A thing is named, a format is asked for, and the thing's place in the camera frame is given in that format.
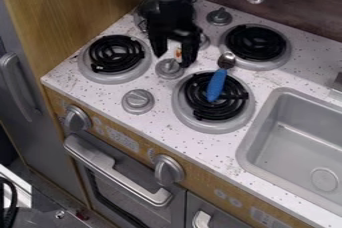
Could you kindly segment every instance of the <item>dial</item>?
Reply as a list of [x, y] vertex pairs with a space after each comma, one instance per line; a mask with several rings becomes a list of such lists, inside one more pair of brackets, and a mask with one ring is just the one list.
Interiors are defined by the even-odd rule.
[[71, 132], [79, 132], [91, 128], [91, 121], [82, 109], [74, 105], [69, 105], [67, 107], [64, 126]]
[[181, 165], [166, 155], [158, 155], [155, 158], [155, 178], [158, 184], [169, 186], [184, 180], [185, 174]]

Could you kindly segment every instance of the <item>stainless steel sink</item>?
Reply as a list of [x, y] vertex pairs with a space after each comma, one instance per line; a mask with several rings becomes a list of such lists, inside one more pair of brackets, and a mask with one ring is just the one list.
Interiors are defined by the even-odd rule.
[[273, 91], [237, 150], [248, 172], [342, 216], [342, 108]]

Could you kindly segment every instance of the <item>speckled countertop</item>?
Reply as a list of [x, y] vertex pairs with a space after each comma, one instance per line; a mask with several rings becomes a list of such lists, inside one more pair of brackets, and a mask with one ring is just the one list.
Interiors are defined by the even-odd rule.
[[[198, 0], [195, 6], [199, 24], [211, 38], [212, 45], [200, 52], [198, 61], [186, 70], [185, 76], [201, 70], [216, 70], [216, 61], [220, 55], [218, 38], [228, 28], [238, 24], [270, 26], [285, 34], [292, 44], [291, 60], [279, 69], [253, 72], [234, 68], [232, 71], [234, 76], [249, 85], [256, 99], [256, 111], [252, 120], [240, 130], [223, 135], [208, 135], [183, 125], [171, 107], [172, 90], [179, 80], [166, 81], [158, 78], [154, 72], [157, 58], [153, 58], [152, 66], [139, 79], [122, 85], [101, 85], [81, 75], [76, 58], [73, 58], [77, 54], [75, 53], [42, 77], [41, 81], [47, 87], [176, 154], [195, 161], [217, 176], [311, 225], [342, 227], [342, 217], [245, 172], [235, 159], [236, 149], [246, 131], [269, 94], [276, 88], [291, 87], [342, 106], [342, 103], [329, 97], [329, 88], [337, 73], [342, 71], [342, 44], [231, 9], [227, 10], [233, 15], [233, 23], [215, 27], [205, 21], [205, 16], [219, 5]], [[129, 34], [148, 42], [146, 35], [134, 26], [131, 14], [125, 15], [101, 35], [107, 34]], [[163, 58], [173, 57], [176, 47], [176, 43], [171, 43], [170, 51]], [[156, 105], [152, 111], [135, 116], [123, 110], [121, 98], [129, 90], [138, 88], [150, 91], [156, 99]]]

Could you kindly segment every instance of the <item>oven handle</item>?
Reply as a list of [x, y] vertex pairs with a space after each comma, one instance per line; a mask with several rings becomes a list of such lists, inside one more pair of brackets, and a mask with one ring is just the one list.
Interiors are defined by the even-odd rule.
[[165, 207], [172, 199], [172, 194], [160, 188], [151, 193], [114, 169], [115, 159], [99, 151], [84, 139], [70, 135], [65, 139], [64, 148], [75, 159], [96, 173], [105, 176], [144, 202], [158, 208]]
[[198, 211], [192, 219], [193, 228], [209, 228], [211, 216], [203, 211]]

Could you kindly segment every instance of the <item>black cable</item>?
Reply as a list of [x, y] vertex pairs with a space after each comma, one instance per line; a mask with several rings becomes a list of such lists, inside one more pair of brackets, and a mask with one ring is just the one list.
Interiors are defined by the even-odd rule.
[[1, 209], [2, 209], [2, 217], [3, 217], [3, 222], [0, 223], [2, 226], [0, 226], [1, 228], [11, 228], [13, 226], [15, 217], [17, 215], [18, 212], [18, 208], [17, 208], [17, 203], [18, 203], [18, 192], [17, 189], [15, 188], [14, 184], [7, 180], [6, 178], [0, 177], [0, 187], [1, 189], [1, 194], [0, 197], [4, 198], [4, 185], [8, 185], [11, 192], [12, 192], [12, 199], [11, 199], [11, 204], [6, 212], [6, 214], [4, 215], [4, 205], [2, 204]]

